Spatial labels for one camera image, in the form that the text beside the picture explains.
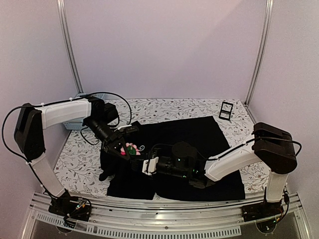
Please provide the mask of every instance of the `wire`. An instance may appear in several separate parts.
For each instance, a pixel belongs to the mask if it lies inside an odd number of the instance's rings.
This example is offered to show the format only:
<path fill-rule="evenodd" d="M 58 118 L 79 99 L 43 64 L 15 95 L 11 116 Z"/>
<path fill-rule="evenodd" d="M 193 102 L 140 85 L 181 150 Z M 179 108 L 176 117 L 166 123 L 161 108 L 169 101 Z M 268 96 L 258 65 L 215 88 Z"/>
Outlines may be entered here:
<path fill-rule="evenodd" d="M 208 161 L 208 158 L 205 158 L 198 150 L 197 150 L 197 153 L 203 158 L 203 160 L 207 160 Z"/>
<path fill-rule="evenodd" d="M 289 143 L 297 144 L 297 145 L 299 146 L 299 149 L 298 149 L 298 151 L 297 151 L 297 153 L 296 153 L 296 156 L 300 153 L 301 148 L 302 148 L 301 143 L 299 143 L 299 142 L 297 142 L 297 141 L 294 141 L 294 140 L 289 140 L 289 139 L 284 139 L 284 138 L 275 138 L 275 137 L 256 137 L 256 138 L 252 138 L 252 139 L 246 141 L 246 142 L 243 143 L 243 144 L 240 144 L 240 145 L 238 145 L 238 146 L 232 148 L 231 150 L 229 150 L 228 152 L 224 153 L 222 156 L 219 156 L 218 158 L 207 159 L 207 161 L 214 161 L 214 160 L 220 159 L 220 158 L 226 156 L 227 154 L 229 154 L 229 153 L 235 151 L 236 149 L 239 149 L 239 148 L 245 146 L 246 144 L 248 144 L 248 143 L 250 143 L 250 142 L 252 142 L 252 141 L 258 141 L 258 140 L 261 140 L 261 139 L 272 139 L 272 140 L 279 140 L 279 141 L 283 141 L 283 142 L 289 142 Z"/>
<path fill-rule="evenodd" d="M 92 96 L 92 95 L 96 95 L 96 94 L 106 94 L 106 95 L 117 96 L 117 97 L 121 98 L 123 101 L 125 101 L 125 103 L 128 105 L 128 107 L 130 109 L 130 121 L 129 121 L 128 124 L 131 124 L 131 122 L 132 122 L 132 109 L 131 109 L 131 106 L 130 106 L 129 102 L 127 100 L 125 100 L 125 98 L 123 98 L 122 96 L 120 96 L 118 94 L 115 94 L 115 93 L 112 93 L 112 92 L 105 92 L 105 91 L 89 93 L 89 94 L 83 95 L 81 97 Z"/>
<path fill-rule="evenodd" d="M 120 116 L 118 116 L 118 123 L 115 125 L 109 125 L 110 128 L 116 128 L 120 124 Z"/>
<path fill-rule="evenodd" d="M 82 136 L 82 138 L 88 143 L 88 144 L 90 144 L 90 145 L 97 145 L 97 144 L 99 144 L 99 140 L 96 142 L 96 143 L 91 143 L 90 141 L 88 141 L 86 138 L 85 138 L 85 136 L 83 135 L 83 130 L 85 130 L 85 129 L 88 129 L 89 127 L 85 127 L 85 128 L 82 128 L 81 130 L 80 130 L 80 134 L 81 134 L 81 136 Z"/>
<path fill-rule="evenodd" d="M 280 222 L 280 221 L 287 215 L 288 210 L 289 210 L 289 204 L 287 204 L 287 209 L 286 209 L 286 211 L 285 211 L 285 214 L 284 214 L 282 217 L 280 217 L 280 219 L 276 222 L 276 224 L 277 224 L 278 222 Z"/>
<path fill-rule="evenodd" d="M 29 162 L 26 157 L 24 157 L 23 155 L 13 151 L 11 148 L 9 148 L 9 146 L 7 145 L 5 139 L 4 139 L 4 126 L 5 126 L 5 123 L 8 119 L 8 117 L 16 110 L 18 109 L 22 109 L 22 108 L 32 108 L 33 106 L 18 106 L 18 107 L 15 107 L 13 108 L 12 110 L 9 111 L 9 113 L 4 117 L 4 120 L 3 120 L 3 123 L 2 123 L 2 128 L 1 128 L 1 137 L 2 137 L 2 141 L 3 141 L 3 144 L 4 146 L 7 148 L 7 150 L 9 150 L 11 153 L 13 153 L 14 155 L 20 157 L 20 158 L 23 158 L 26 162 Z"/>
<path fill-rule="evenodd" d="M 145 146 L 144 146 L 144 145 L 141 145 L 141 146 L 139 147 L 139 152 L 142 152 L 144 149 L 145 149 Z"/>
<path fill-rule="evenodd" d="M 283 142 L 289 142 L 289 143 L 297 144 L 299 146 L 299 149 L 298 149 L 298 151 L 296 153 L 296 156 L 300 153 L 300 151 L 302 149 L 301 143 L 299 143 L 297 141 L 284 139 L 284 138 L 275 138 L 275 137 L 256 137 L 256 138 L 253 138 L 253 139 L 247 141 L 246 143 L 250 143 L 251 141 L 256 141 L 256 140 L 259 140 L 259 139 L 272 139 L 272 140 L 279 140 L 279 141 L 283 141 Z"/>

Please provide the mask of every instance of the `black cloth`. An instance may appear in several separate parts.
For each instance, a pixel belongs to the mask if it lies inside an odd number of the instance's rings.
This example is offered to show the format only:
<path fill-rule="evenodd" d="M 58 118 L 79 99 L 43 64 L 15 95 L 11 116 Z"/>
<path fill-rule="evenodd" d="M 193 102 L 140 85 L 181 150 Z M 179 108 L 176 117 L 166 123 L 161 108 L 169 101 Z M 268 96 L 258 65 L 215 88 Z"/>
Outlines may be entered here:
<path fill-rule="evenodd" d="M 181 119 L 155 124 L 140 125 L 139 132 L 126 136 L 128 143 L 145 146 L 149 151 L 158 143 L 189 143 L 204 156 L 210 157 L 229 149 L 228 142 L 213 117 Z M 107 195 L 132 199 L 153 199 L 159 196 L 181 201 L 228 201 L 245 198 L 240 172 L 235 171 L 205 189 L 190 186 L 177 177 L 155 174 L 153 178 L 131 169 L 129 162 L 107 155 L 101 151 L 100 180 L 115 175 Z"/>

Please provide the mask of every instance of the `table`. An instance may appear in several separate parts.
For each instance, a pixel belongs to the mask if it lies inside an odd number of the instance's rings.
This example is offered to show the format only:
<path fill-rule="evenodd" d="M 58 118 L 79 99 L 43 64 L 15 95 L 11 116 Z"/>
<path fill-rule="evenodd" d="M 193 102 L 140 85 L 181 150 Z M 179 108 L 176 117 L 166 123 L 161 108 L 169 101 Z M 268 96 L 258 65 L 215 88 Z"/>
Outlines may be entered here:
<path fill-rule="evenodd" d="M 219 119 L 223 101 L 234 104 L 231 120 Z M 109 100 L 115 104 L 120 115 L 120 125 L 126 125 L 129 110 L 121 100 Z M 189 119 L 213 116 L 223 131 L 231 147 L 241 143 L 252 133 L 253 122 L 239 100 L 221 99 L 133 99 L 128 100 L 132 107 L 133 119 L 141 124 L 157 123 L 168 120 Z M 91 131 L 84 131 L 89 141 L 97 139 Z M 57 160 L 54 172 L 62 185 L 70 192 L 106 197 L 111 177 L 100 182 L 100 147 L 89 145 L 79 131 L 73 130 Z M 264 191 L 269 175 L 268 166 L 255 163 L 240 170 L 246 195 Z M 155 195 L 154 200 L 168 200 Z"/>

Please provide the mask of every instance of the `lavender wall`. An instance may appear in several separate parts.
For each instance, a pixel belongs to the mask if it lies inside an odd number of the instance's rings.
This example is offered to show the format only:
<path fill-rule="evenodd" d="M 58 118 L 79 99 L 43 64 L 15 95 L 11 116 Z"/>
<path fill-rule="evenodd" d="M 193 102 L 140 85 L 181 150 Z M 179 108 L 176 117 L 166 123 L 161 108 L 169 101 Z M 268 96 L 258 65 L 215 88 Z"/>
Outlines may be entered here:
<path fill-rule="evenodd" d="M 66 1 L 86 92 L 244 100 L 265 0 Z"/>
<path fill-rule="evenodd" d="M 258 121 L 303 144 L 289 177 L 319 238 L 319 1 L 275 1 L 262 69 L 251 103 Z"/>
<path fill-rule="evenodd" d="M 55 0 L 0 1 L 0 123 L 13 107 L 67 99 L 76 94 Z M 14 150 L 11 116 L 5 137 Z M 61 125 L 45 132 L 53 164 L 67 136 Z M 24 161 L 0 143 L 0 238 L 16 239 L 33 192 L 40 190 Z"/>

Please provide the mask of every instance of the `black cable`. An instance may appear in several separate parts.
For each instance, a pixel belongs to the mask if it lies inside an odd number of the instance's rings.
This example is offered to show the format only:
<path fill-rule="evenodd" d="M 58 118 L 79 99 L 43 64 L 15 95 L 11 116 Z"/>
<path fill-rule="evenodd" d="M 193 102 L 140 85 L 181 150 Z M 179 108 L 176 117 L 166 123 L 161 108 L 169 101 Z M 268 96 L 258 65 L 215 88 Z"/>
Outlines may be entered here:
<path fill-rule="evenodd" d="M 256 140 L 259 140 L 259 139 L 272 139 L 272 140 L 279 140 L 279 141 L 283 141 L 283 142 L 289 142 L 289 143 L 297 144 L 297 145 L 299 145 L 299 150 L 297 151 L 296 156 L 300 153 L 301 148 L 302 148 L 301 143 L 299 143 L 297 141 L 284 139 L 284 138 L 276 138 L 276 137 L 256 137 L 254 139 L 251 139 L 251 140 L 247 141 L 246 143 L 250 143 L 253 140 L 256 141 Z"/>
<path fill-rule="evenodd" d="M 99 144 L 99 140 L 96 142 L 96 143 L 91 143 L 90 141 L 88 141 L 86 138 L 85 138 L 85 136 L 83 135 L 83 130 L 85 130 L 85 129 L 87 129 L 88 127 L 85 127 L 85 128 L 82 128 L 81 130 L 80 130 L 80 134 L 81 134 L 81 136 L 82 136 L 82 138 L 88 143 L 88 144 L 90 144 L 90 145 L 97 145 L 97 144 Z"/>
<path fill-rule="evenodd" d="M 65 225 L 67 225 L 68 227 L 70 227 L 72 229 L 75 228 L 76 223 L 75 222 L 70 222 L 70 221 L 68 221 L 68 219 L 69 219 L 69 217 L 67 217 L 67 216 L 65 216 L 63 218 Z"/>
<path fill-rule="evenodd" d="M 201 157 L 203 158 L 203 160 L 209 161 L 209 159 L 208 159 L 208 158 L 205 158 L 198 150 L 197 150 L 197 153 L 199 154 L 199 156 L 201 156 Z"/>
<path fill-rule="evenodd" d="M 122 96 L 120 96 L 118 94 L 115 94 L 115 93 L 112 93 L 112 92 L 105 92 L 105 91 L 93 92 L 93 93 L 89 93 L 89 94 L 83 95 L 81 97 L 92 96 L 92 95 L 96 95 L 96 94 L 106 94 L 106 95 L 117 96 L 117 97 L 121 98 L 123 101 L 125 101 L 125 103 L 128 105 L 128 107 L 130 109 L 130 121 L 129 121 L 128 124 L 131 124 L 131 122 L 132 122 L 132 109 L 131 109 L 131 106 L 130 106 L 129 102 L 127 100 L 125 100 L 125 98 L 123 98 Z"/>
<path fill-rule="evenodd" d="M 220 159 L 220 158 L 226 156 L 227 154 L 235 151 L 238 148 L 241 148 L 241 147 L 245 146 L 246 144 L 248 144 L 248 143 L 250 143 L 252 141 L 258 141 L 258 140 L 261 140 L 261 139 L 272 139 L 272 140 L 279 140 L 279 141 L 283 141 L 283 142 L 289 142 L 289 143 L 297 144 L 299 146 L 299 150 L 297 151 L 296 156 L 300 153 L 301 148 L 302 148 L 301 143 L 299 143 L 297 141 L 294 141 L 294 140 L 289 140 L 289 139 L 284 139 L 284 138 L 275 138 L 275 137 L 256 137 L 256 138 L 252 138 L 252 139 L 246 141 L 245 143 L 240 144 L 240 145 L 238 145 L 238 146 L 236 146 L 234 148 L 231 148 L 231 150 L 229 150 L 228 152 L 224 153 L 222 156 L 220 156 L 218 158 L 208 159 L 207 161 L 214 161 L 214 160 Z"/>
<path fill-rule="evenodd" d="M 108 125 L 110 128 L 116 128 L 120 124 L 120 116 L 118 116 L 118 123 L 115 125 Z"/>
<path fill-rule="evenodd" d="M 281 219 L 279 221 L 277 221 L 277 223 L 280 222 L 287 215 L 288 210 L 289 210 L 289 204 L 287 204 L 287 209 L 285 211 L 285 214 L 281 217 Z"/>
<path fill-rule="evenodd" d="M 3 123 L 2 123 L 2 128 L 1 128 L 1 137 L 2 137 L 2 142 L 4 144 L 4 146 L 7 148 L 7 150 L 9 150 L 11 153 L 13 153 L 14 155 L 20 157 L 20 158 L 23 158 L 26 162 L 29 162 L 26 157 L 24 157 L 22 154 L 19 154 L 15 151 L 13 151 L 11 148 L 9 148 L 9 146 L 7 145 L 7 143 L 5 142 L 5 139 L 4 139 L 4 126 L 5 126 L 5 123 L 8 119 L 8 117 L 16 110 L 18 109 L 22 109 L 22 108 L 32 108 L 33 106 L 18 106 L 18 107 L 15 107 L 13 108 L 12 110 L 9 111 L 8 114 L 6 114 L 6 116 L 4 117 L 4 120 L 3 120 Z"/>

